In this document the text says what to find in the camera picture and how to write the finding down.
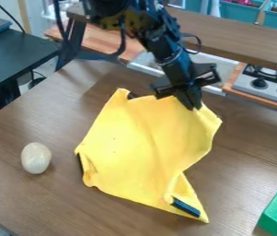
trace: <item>black cable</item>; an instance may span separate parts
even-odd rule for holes
[[[62,38],[63,38],[63,45],[67,45],[70,49],[72,49],[72,47],[69,43],[68,35],[65,32],[64,27],[63,27],[59,0],[53,0],[53,4],[54,4],[54,11],[55,11],[55,16],[56,16],[57,27],[58,27],[58,30],[61,33]]]
[[[42,74],[42,73],[40,73],[40,72],[33,71],[33,73],[38,74],[39,76],[42,76],[42,77],[45,77],[45,78],[46,78],[46,76],[45,76],[45,75],[43,75],[43,74]]]
[[[0,9],[1,9],[3,12],[5,12],[10,18],[12,18],[13,21],[15,21],[15,23],[20,27],[20,29],[21,29],[21,31],[22,31],[23,33],[26,33],[26,31],[23,29],[23,27],[20,25],[20,23],[19,23],[9,12],[7,12],[7,10],[4,9],[3,6],[0,5]]]
[[[197,49],[196,49],[197,52],[196,53],[192,53],[192,52],[190,52],[190,51],[188,51],[187,49],[184,48],[184,51],[186,53],[196,55],[196,54],[198,54],[198,53],[200,53],[202,51],[202,40],[201,40],[200,37],[198,37],[198,36],[196,36],[194,34],[191,34],[191,33],[181,33],[180,35],[181,35],[182,38],[188,38],[188,37],[190,37],[190,38],[195,38],[196,41],[197,41],[197,44],[196,44],[196,46],[197,46]]]

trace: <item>foam ball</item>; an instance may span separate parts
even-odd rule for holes
[[[49,167],[52,153],[48,147],[40,143],[30,143],[21,152],[21,164],[24,170],[39,174]]]

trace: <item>wooden shelf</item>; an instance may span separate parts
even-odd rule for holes
[[[45,30],[44,35],[55,41],[62,40],[61,33],[57,27]],[[118,31],[106,31],[87,24],[87,30],[82,41],[82,49],[100,53],[114,53],[120,47],[120,43],[121,36]],[[119,57],[124,63],[130,62],[140,52],[144,51],[144,47],[136,39],[127,37],[126,43],[126,51]]]

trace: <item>cloth fold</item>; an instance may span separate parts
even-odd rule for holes
[[[128,100],[129,93],[116,90],[75,149],[85,185],[208,222],[183,172],[210,151],[221,120],[205,105],[189,111],[175,97]]]

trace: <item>stove knob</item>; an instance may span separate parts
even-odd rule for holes
[[[259,77],[251,82],[252,87],[255,89],[266,89],[268,84],[263,77]]]

